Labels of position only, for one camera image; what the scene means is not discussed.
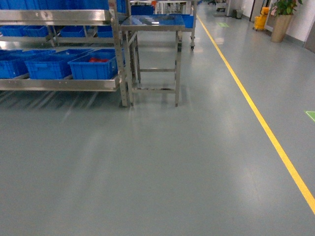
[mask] green leaves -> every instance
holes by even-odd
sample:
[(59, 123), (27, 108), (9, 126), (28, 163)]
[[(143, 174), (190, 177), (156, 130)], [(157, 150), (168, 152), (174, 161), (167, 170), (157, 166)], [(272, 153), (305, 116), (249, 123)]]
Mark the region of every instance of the green leaves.
[(286, 8), (286, 12), (287, 12), (288, 15), (290, 15), (291, 12), (292, 12), (292, 9), (291, 9), (290, 7), (287, 7), (287, 8)]
[(302, 0), (277, 0), (273, 7), (277, 8), (276, 15), (293, 15), (297, 3), (302, 4)]

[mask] metal table leg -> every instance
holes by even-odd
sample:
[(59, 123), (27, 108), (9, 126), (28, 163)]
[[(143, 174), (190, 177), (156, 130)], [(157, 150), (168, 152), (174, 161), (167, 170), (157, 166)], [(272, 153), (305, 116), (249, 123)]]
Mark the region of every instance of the metal table leg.
[(175, 106), (178, 106), (181, 78), (181, 63), (182, 63), (182, 39), (183, 32), (176, 32), (177, 53), (175, 59)]
[(53, 48), (54, 48), (55, 47), (54, 34), (52, 33), (50, 26), (47, 26), (47, 30), (48, 30), (48, 34), (50, 37), (51, 46), (53, 46)]
[(139, 59), (139, 47), (138, 47), (138, 35), (135, 37), (135, 56), (136, 56), (136, 70), (137, 70), (137, 77), (138, 77), (138, 82), (139, 84), (141, 83), (141, 73), (140, 73), (140, 59)]
[[(131, 39), (131, 32), (128, 32), (128, 40)], [(136, 72), (135, 72), (135, 63), (134, 63), (134, 45), (133, 43), (129, 46), (130, 51), (130, 68), (131, 68), (131, 76), (132, 76), (132, 83), (136, 82)]]
[(116, 1), (110, 0), (109, 3), (111, 7), (114, 8), (114, 11), (110, 11), (110, 12), (111, 12), (111, 24), (112, 24), (112, 31), (113, 31), (113, 38), (114, 38), (114, 47), (115, 47), (116, 60), (117, 60), (117, 66), (118, 66), (118, 76), (120, 77), (120, 93), (122, 97), (122, 105), (124, 107), (127, 107), (128, 106), (128, 98), (127, 98), (128, 91), (126, 89), (126, 72), (124, 68), (124, 58), (123, 58), (121, 42), (119, 38), (119, 35), (120, 35), (119, 22), (118, 22), (117, 17), (115, 16), (115, 12), (117, 12), (117, 9), (115, 9)]
[(128, 83), (128, 91), (129, 91), (129, 100), (131, 105), (133, 106), (133, 93), (132, 93), (132, 83), (133, 83), (133, 77), (131, 75), (131, 52), (132, 52), (132, 47), (130, 48), (128, 46), (128, 35), (130, 35), (130, 33), (128, 31), (123, 31), (122, 32), (123, 35), (123, 45), (124, 45), (124, 51), (125, 51), (125, 59), (126, 59), (126, 79), (127, 79), (127, 83)]
[(192, 26), (192, 31), (191, 31), (191, 44), (190, 48), (194, 50), (195, 48), (195, 28), (196, 28), (196, 17), (197, 17), (197, 4), (198, 2), (195, 0), (193, 2), (193, 26)]

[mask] blue plastic bin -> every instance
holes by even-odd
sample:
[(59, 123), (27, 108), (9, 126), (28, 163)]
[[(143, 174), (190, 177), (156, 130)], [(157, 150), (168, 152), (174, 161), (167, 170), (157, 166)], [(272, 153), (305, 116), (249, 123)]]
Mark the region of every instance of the blue plastic bin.
[(87, 54), (89, 52), (92, 52), (93, 49), (67, 49), (64, 51), (60, 51), (57, 53), (54, 53), (53, 55), (68, 55), (68, 56), (82, 56), (83, 54)]
[(28, 37), (46, 37), (48, 35), (46, 26), (27, 26), (24, 31)]
[(26, 35), (24, 28), (25, 26), (2, 26), (0, 32), (3, 36), (23, 37)]
[(85, 37), (83, 26), (66, 26), (60, 31), (60, 34), (62, 37), (65, 37), (65, 38)]
[[(103, 48), (103, 49), (96, 50), (93, 53), (111, 53), (113, 57), (116, 56), (115, 48)], [(126, 59), (125, 59), (125, 53), (123, 49), (122, 49), (122, 53), (123, 53), (123, 59), (124, 59), (124, 65), (125, 65)]]
[(131, 6), (132, 15), (153, 15), (153, 13), (154, 13), (153, 6), (141, 6), (141, 5)]
[(82, 9), (109, 9), (107, 0), (81, 0), (81, 7)]
[(100, 38), (112, 38), (113, 31), (111, 26), (98, 26), (97, 35)]
[(23, 50), (0, 50), (0, 56), (2, 55), (9, 55), (11, 53), (20, 53)]
[(117, 11), (126, 13), (126, 0), (117, 0)]
[(0, 9), (59, 10), (66, 9), (64, 0), (0, 0)]
[(185, 23), (185, 27), (188, 29), (193, 28), (193, 16), (187, 14), (171, 14), (170, 16), (182, 16)]
[[(108, 62), (89, 62), (91, 58), (109, 59)], [(117, 73), (116, 57), (111, 53), (90, 53), (69, 62), (75, 80), (110, 80)]]
[(68, 10), (79, 10), (82, 9), (82, 6), (80, 4), (80, 0), (66, 0), (65, 5)]
[(0, 78), (12, 79), (28, 73), (25, 61), (37, 56), (43, 56), (55, 52), (55, 50), (32, 50), (27, 52), (12, 52), (0, 56)]
[(185, 24), (181, 15), (165, 15), (163, 18), (159, 19), (159, 23), (166, 26), (180, 26)]
[(71, 75), (68, 62), (77, 55), (51, 54), (45, 57), (28, 60), (26, 66), (33, 80), (62, 80)]

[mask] metal cart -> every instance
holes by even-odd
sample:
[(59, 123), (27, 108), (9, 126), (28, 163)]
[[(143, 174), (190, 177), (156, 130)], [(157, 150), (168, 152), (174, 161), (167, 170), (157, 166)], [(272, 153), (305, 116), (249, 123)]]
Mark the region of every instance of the metal cart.
[[(163, 24), (163, 17), (165, 16), (130, 16), (125, 20), (120, 29), (123, 32), (124, 50), (126, 53), (126, 65), (127, 65), (127, 81), (129, 87), (129, 99), (131, 105), (133, 105), (134, 93), (174, 93), (175, 94), (175, 106), (178, 106), (179, 92), (180, 92), (180, 75), (181, 75), (181, 54), (182, 54), (182, 32), (185, 30), (184, 22), (182, 24)], [(167, 16), (170, 19), (175, 19), (176, 16)], [(176, 58), (174, 68), (147, 68), (140, 69), (139, 52), (138, 52), (138, 38), (137, 33), (139, 31), (173, 31), (176, 33)], [(138, 76), (139, 85), (141, 84), (141, 72), (174, 72), (175, 73), (175, 88), (142, 88), (136, 85), (136, 78), (131, 75), (135, 70)]]

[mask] gray epoxy floor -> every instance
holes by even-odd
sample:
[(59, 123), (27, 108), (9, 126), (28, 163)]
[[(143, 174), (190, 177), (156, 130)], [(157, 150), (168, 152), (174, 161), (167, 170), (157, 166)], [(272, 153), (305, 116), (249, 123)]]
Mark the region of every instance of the gray epoxy floor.
[[(198, 15), (314, 195), (315, 123), (304, 110), (315, 109), (315, 54), (213, 11), (202, 4)], [(140, 34), (143, 67), (173, 63), (173, 39)], [(182, 65), (178, 108), (173, 95), (140, 94), (123, 109), (118, 93), (1, 93), (0, 235), (315, 235), (314, 214), (199, 22)]]

